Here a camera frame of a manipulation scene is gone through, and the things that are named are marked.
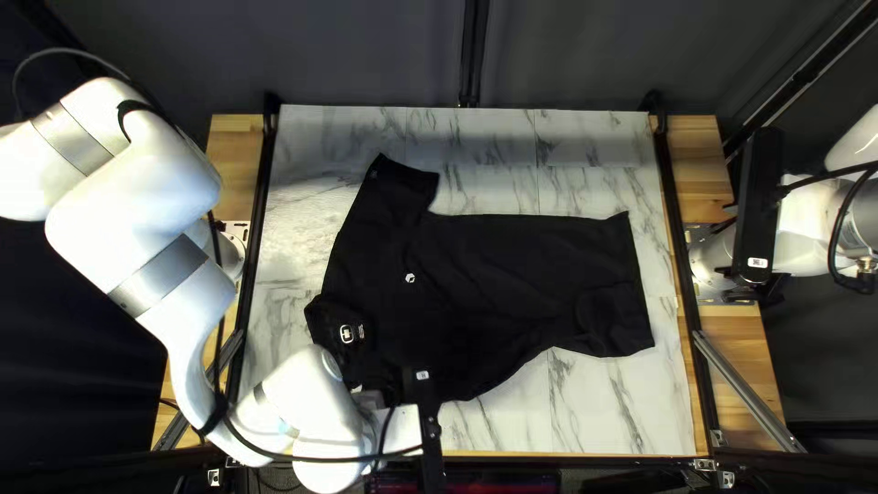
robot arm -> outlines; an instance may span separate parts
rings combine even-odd
[[[45,219],[53,248],[162,341],[180,410],[201,428],[216,407],[201,356],[235,293],[193,242],[204,236],[198,222],[219,199],[220,176],[161,116],[141,109],[120,118],[125,100],[144,98],[120,81],[96,79],[40,116],[4,127],[0,215]],[[228,419],[267,452],[349,458],[376,453],[385,416],[358,405],[332,356],[310,345],[247,393]],[[270,461],[223,421],[206,437],[245,465]],[[387,451],[420,444],[415,405],[393,415],[388,437]],[[293,463],[301,482],[318,492],[344,489],[368,465]]]
[[[867,112],[835,144],[825,158],[825,165],[827,171],[838,172],[876,159],[878,159],[878,105]],[[779,162],[768,159],[764,163],[753,166],[780,167],[780,165]],[[779,185],[781,188],[787,188],[789,193],[777,206],[776,222],[772,223],[774,230],[764,230],[765,235],[774,233],[774,238],[770,239],[771,243],[768,244],[773,248],[767,252],[763,251],[766,255],[751,257],[751,253],[755,251],[753,244],[742,243],[742,239],[753,239],[753,235],[756,237],[761,235],[759,221],[756,221],[755,231],[752,230],[751,224],[741,225],[741,221],[734,222],[728,228],[705,238],[690,249],[689,260],[694,281],[708,290],[727,293],[725,291],[736,286],[736,281],[732,278],[737,278],[737,283],[742,285],[752,281],[752,278],[742,275],[740,271],[735,273],[734,267],[744,264],[750,273],[763,272],[757,285],[764,283],[770,272],[785,272],[793,276],[825,274],[829,271],[827,258],[830,248],[834,250],[834,263],[841,274],[848,277],[874,276],[875,253],[878,251],[878,214],[875,212],[875,206],[878,205],[878,179],[872,178],[863,183],[853,196],[850,207],[841,219],[838,245],[831,247],[832,231],[839,206],[854,186],[853,181],[863,173],[865,172],[861,171],[833,180],[818,181],[799,188],[794,188],[795,182],[804,177],[782,176]],[[751,198],[759,196],[756,200],[763,200],[770,193],[777,192],[775,184],[748,185],[742,179],[738,188],[747,187],[752,188],[747,192]],[[770,193],[764,193],[766,189],[771,189]],[[745,207],[742,201],[739,199],[739,213],[742,207]],[[748,236],[742,233],[742,229],[744,231],[750,229]],[[742,254],[738,247],[744,247],[747,253]]]

black polo shirt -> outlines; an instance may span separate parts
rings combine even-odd
[[[551,346],[620,357],[654,345],[627,212],[434,214],[438,180],[379,155],[305,308],[351,388],[398,403],[411,368],[440,400],[469,400]]]

metal bracket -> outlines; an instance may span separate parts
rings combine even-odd
[[[716,472],[716,461],[710,458],[695,458],[692,460],[692,468],[699,472]]]
[[[710,445],[713,447],[727,447],[729,445],[729,441],[725,440],[725,436],[723,436],[723,431],[720,431],[719,429],[711,429]]]
[[[695,458],[694,460],[692,460],[692,468],[694,468],[696,471],[716,473],[716,480],[719,482],[720,489],[731,489],[732,487],[734,487],[735,473],[719,470],[717,469],[718,467],[719,463],[716,460],[711,460],[710,458]]]
[[[756,418],[762,430],[774,439],[787,453],[808,453],[783,422],[768,408],[768,405],[762,401],[762,398],[756,394],[756,391],[735,370],[735,367],[710,344],[704,333],[693,331],[691,338],[695,348],[704,355],[708,362],[710,362],[710,365],[719,371],[731,388],[735,390],[735,393],[741,397],[747,410]]]
[[[220,486],[220,469],[207,470],[207,485],[210,487]]]
[[[735,474],[732,472],[717,472],[722,474],[720,477],[719,488],[720,489],[731,489],[735,486]]]

black cable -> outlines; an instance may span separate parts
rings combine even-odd
[[[213,240],[213,256],[219,267],[222,267],[222,256],[220,255],[220,234],[217,233],[216,221],[213,219],[213,210],[207,212],[207,222],[211,227],[211,239]],[[217,324],[217,341],[213,347],[213,394],[222,395],[220,389],[220,353],[222,352],[222,334],[226,326],[226,316],[223,315]]]
[[[855,164],[854,166],[846,166],[845,168],[839,168],[838,170],[827,171],[826,173],[821,173],[820,175],[815,175],[814,177],[804,178],[802,180],[799,180],[798,182],[793,182],[789,185],[780,185],[777,188],[778,193],[781,194],[778,200],[783,199],[784,197],[786,197],[787,194],[799,187],[805,187],[806,185],[829,180],[830,178],[844,177],[845,175],[850,175],[851,173],[856,173],[858,171],[869,171],[872,170],[875,166],[878,166],[878,160],[869,161],[862,164]]]
[[[393,413],[396,411],[396,405],[390,407],[390,411],[387,412],[387,418],[385,418],[384,425],[381,426],[381,436],[378,439],[378,452],[384,452],[384,443],[385,439],[387,439],[387,429],[390,428],[390,419],[393,417]],[[372,465],[372,473],[378,471],[378,460],[375,460],[375,463]]]
[[[71,54],[74,56],[81,56],[82,58],[87,58],[92,60],[93,62],[100,63],[108,70],[115,72],[117,75],[123,77],[127,81],[131,81],[131,77],[128,76],[122,69],[116,67],[112,63],[104,60],[103,58],[90,54],[89,52],[77,50],[76,48],[68,48],[68,47],[53,47],[46,48],[45,50],[40,50],[34,54],[30,54],[27,58],[21,61],[18,66],[15,68],[15,72],[12,73],[12,99],[15,101],[15,121],[19,121],[22,119],[22,111],[21,111],[21,99],[18,97],[18,80],[21,76],[21,71],[27,67],[27,65],[38,58],[42,58],[49,54]]]
[[[254,452],[261,454],[267,458],[271,458],[272,460],[277,461],[303,461],[305,463],[352,463],[355,461],[375,461],[375,460],[395,460],[400,458],[400,456],[406,453],[412,453],[413,451],[417,451],[423,447],[423,445],[407,447],[405,449],[400,449],[399,451],[393,451],[391,453],[375,453],[375,454],[364,454],[362,456],[349,456],[346,458],[320,458],[317,456],[296,456],[294,454],[280,454],[280,453],[272,453],[271,451],[266,451],[259,446],[253,444],[247,438],[241,435],[238,432],[238,429],[234,427],[232,424],[232,420],[229,417],[223,418],[223,424],[226,425],[226,428],[232,433],[232,435],[239,440],[244,446],[252,449]]]
[[[177,410],[177,411],[180,411],[180,407],[177,406],[176,403],[174,403],[174,402],[172,402],[172,401],[170,401],[170,400],[168,400],[168,399],[165,399],[165,398],[159,398],[159,403],[166,404],[166,405],[168,405],[170,408],[172,408],[172,409],[174,409],[174,410]]]
[[[847,191],[845,199],[841,202],[841,206],[838,207],[838,213],[835,216],[835,223],[832,225],[832,235],[830,236],[829,245],[827,247],[828,251],[826,253],[826,264],[829,267],[829,273],[832,275],[832,280],[840,286],[849,288],[858,294],[872,294],[874,292],[874,275],[870,273],[868,278],[865,276],[863,278],[844,276],[838,272],[838,268],[835,266],[835,256],[836,249],[838,248],[838,238],[841,236],[841,227],[845,222],[845,216],[847,216],[847,210],[853,202],[853,197],[857,195],[857,192],[862,188],[863,184],[865,184],[866,181],[878,171],[878,162],[870,163],[872,164],[872,168],[863,173],[860,178],[857,178],[857,181],[851,185],[851,189]]]
[[[301,483],[297,483],[296,485],[293,485],[292,487],[277,487],[275,485],[271,485],[270,483],[265,482],[262,475],[259,473],[259,469],[251,469],[251,470],[253,470],[253,473],[256,474],[256,485],[264,485],[265,487],[268,487],[269,489],[272,489],[272,490],[276,490],[277,492],[293,492],[294,490],[296,490],[302,486]]]

marble surface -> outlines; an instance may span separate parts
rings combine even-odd
[[[378,152],[440,173],[431,211],[606,218],[630,212],[656,345],[597,359],[551,348],[440,410],[445,450],[694,454],[671,259],[644,113],[285,105],[241,378],[311,342],[335,234]]]

